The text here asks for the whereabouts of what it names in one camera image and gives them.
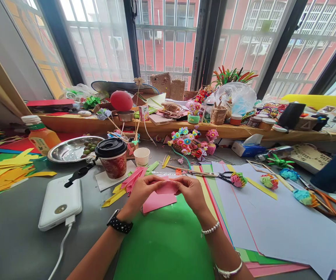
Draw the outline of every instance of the power bank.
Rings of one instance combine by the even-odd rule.
[[[38,223],[39,230],[47,231],[82,211],[81,181],[75,180],[70,187],[64,187],[71,177],[72,174],[48,183]]]

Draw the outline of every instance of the watch face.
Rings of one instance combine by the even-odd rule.
[[[111,215],[111,217],[107,221],[107,225],[109,224],[110,220],[119,212],[119,209],[116,209],[116,211]]]

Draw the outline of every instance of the glass pane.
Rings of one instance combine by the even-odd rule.
[[[199,7],[200,0],[137,0],[139,67],[147,83],[152,75],[170,72],[190,88]]]
[[[308,94],[336,52],[336,1],[308,1],[267,94]]]
[[[133,82],[123,0],[60,0],[85,82]]]
[[[52,96],[59,98],[71,82],[39,6],[34,0],[4,0],[4,3]]]
[[[277,37],[283,32],[282,23],[294,1],[285,0],[233,0],[228,1],[221,38],[216,56],[215,71],[220,66],[225,70],[254,72],[248,85],[257,91],[259,78],[268,67]]]

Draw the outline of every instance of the hand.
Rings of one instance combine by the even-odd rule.
[[[128,201],[117,215],[117,218],[121,221],[132,222],[150,194],[159,189],[164,182],[165,180],[163,178],[156,175],[138,178]]]
[[[202,185],[198,179],[192,179],[187,176],[181,176],[171,179],[176,182],[179,192],[181,192],[196,216],[209,211],[204,199]]]

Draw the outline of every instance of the juice bottle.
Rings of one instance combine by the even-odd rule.
[[[28,136],[29,140],[41,155],[46,156],[52,147],[61,142],[54,131],[46,128],[39,116],[29,115],[21,117],[21,119],[31,131]]]

